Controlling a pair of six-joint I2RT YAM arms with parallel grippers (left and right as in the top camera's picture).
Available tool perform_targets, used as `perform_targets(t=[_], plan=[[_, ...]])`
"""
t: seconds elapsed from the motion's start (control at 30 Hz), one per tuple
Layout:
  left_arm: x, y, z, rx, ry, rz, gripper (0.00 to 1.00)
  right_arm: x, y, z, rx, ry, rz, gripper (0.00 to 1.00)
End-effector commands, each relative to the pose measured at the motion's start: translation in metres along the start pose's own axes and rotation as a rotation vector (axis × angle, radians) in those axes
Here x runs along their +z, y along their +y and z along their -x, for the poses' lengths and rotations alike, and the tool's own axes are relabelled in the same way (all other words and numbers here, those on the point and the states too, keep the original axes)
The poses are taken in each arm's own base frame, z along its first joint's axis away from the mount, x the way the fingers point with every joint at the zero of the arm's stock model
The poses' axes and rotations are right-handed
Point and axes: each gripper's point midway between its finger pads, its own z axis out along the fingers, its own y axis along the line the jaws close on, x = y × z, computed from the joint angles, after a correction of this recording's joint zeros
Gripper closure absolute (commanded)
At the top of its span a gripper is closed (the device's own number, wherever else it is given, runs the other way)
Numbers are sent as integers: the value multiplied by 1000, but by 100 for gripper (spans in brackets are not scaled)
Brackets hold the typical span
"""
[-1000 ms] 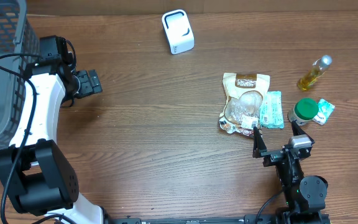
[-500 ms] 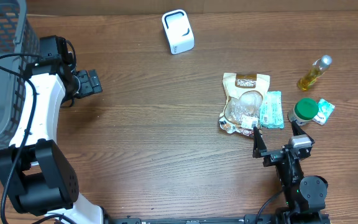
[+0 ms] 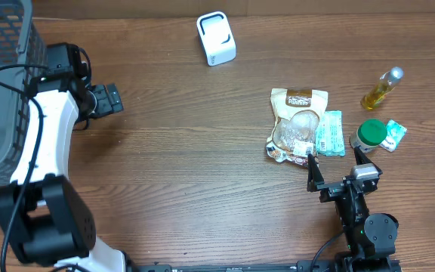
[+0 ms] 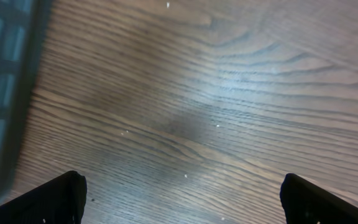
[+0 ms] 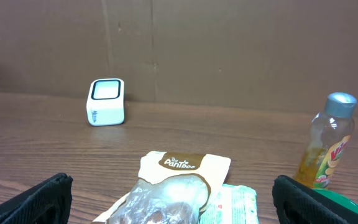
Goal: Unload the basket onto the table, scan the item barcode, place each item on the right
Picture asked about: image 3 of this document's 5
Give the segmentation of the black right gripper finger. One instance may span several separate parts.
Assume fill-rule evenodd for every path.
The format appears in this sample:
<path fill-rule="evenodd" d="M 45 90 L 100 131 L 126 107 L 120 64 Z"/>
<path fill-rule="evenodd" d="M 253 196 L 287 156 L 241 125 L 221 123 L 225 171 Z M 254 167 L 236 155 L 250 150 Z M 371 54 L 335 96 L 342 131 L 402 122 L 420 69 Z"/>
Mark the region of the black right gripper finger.
<path fill-rule="evenodd" d="M 324 185 L 324 178 L 319 170 L 319 165 L 316 162 L 315 156 L 309 153 L 307 155 L 308 179 L 307 191 L 316 192 Z"/>
<path fill-rule="evenodd" d="M 364 154 L 364 152 L 359 147 L 354 147 L 353 152 L 357 165 L 372 163 L 372 161 Z"/>

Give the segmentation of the green white Knorr jar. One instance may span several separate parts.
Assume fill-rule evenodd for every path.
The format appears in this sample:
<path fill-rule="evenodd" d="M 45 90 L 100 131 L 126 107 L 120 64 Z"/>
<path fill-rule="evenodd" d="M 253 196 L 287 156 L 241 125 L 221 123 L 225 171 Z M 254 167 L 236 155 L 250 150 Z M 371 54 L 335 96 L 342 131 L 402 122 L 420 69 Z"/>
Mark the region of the green white Knorr jar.
<path fill-rule="evenodd" d="M 386 125 L 378 119 L 368 119 L 350 135 L 352 148 L 358 147 L 364 153 L 372 152 L 387 137 Z"/>

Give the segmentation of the brown white snack bag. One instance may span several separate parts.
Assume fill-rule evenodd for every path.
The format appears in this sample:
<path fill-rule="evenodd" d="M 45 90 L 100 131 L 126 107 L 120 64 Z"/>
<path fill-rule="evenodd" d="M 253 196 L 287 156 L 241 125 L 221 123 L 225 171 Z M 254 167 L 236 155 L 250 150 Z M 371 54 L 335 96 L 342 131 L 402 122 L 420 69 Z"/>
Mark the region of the brown white snack bag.
<path fill-rule="evenodd" d="M 267 155 L 276 162 L 307 167 L 308 156 L 317 156 L 316 130 L 328 100 L 328 92 L 316 89 L 272 89 L 275 122 L 265 145 Z"/>

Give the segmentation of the green tissue pack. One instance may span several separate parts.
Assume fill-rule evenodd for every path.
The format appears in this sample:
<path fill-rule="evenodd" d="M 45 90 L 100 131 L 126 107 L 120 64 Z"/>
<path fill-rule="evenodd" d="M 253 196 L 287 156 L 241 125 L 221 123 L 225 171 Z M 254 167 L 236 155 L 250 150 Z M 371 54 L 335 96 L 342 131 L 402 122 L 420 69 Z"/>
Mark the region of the green tissue pack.
<path fill-rule="evenodd" d="M 404 138 L 407 128 L 394 120 L 389 120 L 386 124 L 387 136 L 380 143 L 380 147 L 389 152 L 393 152 L 399 146 L 400 141 Z"/>

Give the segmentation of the yellow Vim bottle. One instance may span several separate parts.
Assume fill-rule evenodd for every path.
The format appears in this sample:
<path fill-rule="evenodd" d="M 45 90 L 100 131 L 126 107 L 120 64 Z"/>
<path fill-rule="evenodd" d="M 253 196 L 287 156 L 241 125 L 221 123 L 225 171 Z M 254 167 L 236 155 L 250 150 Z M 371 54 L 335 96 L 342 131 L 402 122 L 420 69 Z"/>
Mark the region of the yellow Vim bottle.
<path fill-rule="evenodd" d="M 403 76 L 403 69 L 398 66 L 387 71 L 381 76 L 375 87 L 362 98 L 360 101 L 362 107 L 366 110 L 373 110 L 379 107 L 387 94 L 402 81 Z"/>

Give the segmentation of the teal wet wipes packet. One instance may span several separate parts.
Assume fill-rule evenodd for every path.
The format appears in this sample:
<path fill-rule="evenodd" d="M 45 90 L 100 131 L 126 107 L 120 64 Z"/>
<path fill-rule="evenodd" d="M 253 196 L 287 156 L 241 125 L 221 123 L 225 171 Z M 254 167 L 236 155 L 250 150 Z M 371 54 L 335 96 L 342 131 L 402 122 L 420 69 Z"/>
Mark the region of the teal wet wipes packet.
<path fill-rule="evenodd" d="M 325 111 L 316 129 L 317 153 L 324 156 L 345 156 L 345 144 L 340 110 Z"/>

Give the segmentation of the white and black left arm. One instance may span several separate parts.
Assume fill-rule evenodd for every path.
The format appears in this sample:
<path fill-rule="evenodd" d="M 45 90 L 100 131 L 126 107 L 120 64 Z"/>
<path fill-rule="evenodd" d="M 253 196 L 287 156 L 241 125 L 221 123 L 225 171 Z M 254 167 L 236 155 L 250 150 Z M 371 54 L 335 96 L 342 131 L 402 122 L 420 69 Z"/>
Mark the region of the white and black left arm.
<path fill-rule="evenodd" d="M 74 125 L 121 112 L 119 92 L 114 84 L 92 85 L 90 58 L 74 44 L 48 46 L 39 68 L 17 91 L 29 102 L 29 123 L 20 161 L 0 188 L 0 269 L 11 250 L 21 263 L 52 271 L 130 271 L 128 256 L 97 236 L 68 173 Z"/>

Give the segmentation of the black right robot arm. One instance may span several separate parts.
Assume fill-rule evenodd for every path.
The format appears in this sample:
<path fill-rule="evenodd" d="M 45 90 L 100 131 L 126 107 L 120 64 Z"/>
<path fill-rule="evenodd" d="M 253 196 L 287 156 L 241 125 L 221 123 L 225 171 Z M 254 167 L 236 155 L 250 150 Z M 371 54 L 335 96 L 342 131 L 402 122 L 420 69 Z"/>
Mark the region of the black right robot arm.
<path fill-rule="evenodd" d="M 378 189 L 383 171 L 360 148 L 353 149 L 356 165 L 341 181 L 326 183 L 315 157 L 308 158 L 307 190 L 320 193 L 321 202 L 333 202 L 341 221 L 342 231 L 335 234 L 316 252 L 309 262 L 300 261 L 299 271 L 383 271 L 400 272 L 396 252 L 398 220 L 387 213 L 372 214 L 365 196 Z M 348 250 L 332 260 L 320 261 L 323 251 L 340 236 L 345 236 Z"/>

